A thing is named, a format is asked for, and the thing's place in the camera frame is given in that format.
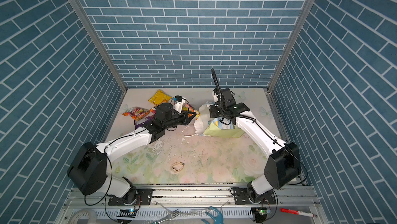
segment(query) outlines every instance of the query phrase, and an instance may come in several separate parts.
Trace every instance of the metal fork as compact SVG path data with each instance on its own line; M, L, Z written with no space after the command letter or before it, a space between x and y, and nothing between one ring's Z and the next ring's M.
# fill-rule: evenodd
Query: metal fork
M180 213L179 213L178 210L174 210L174 211L170 212L169 214L167 214L166 217L161 218L160 220L157 220L157 221L155 221L155 222L152 222L151 224L159 224L159 223L161 223L161 222L163 222L163 221L166 221L166 220L172 220L172 219L174 219L175 217L177 217L179 214L180 214Z

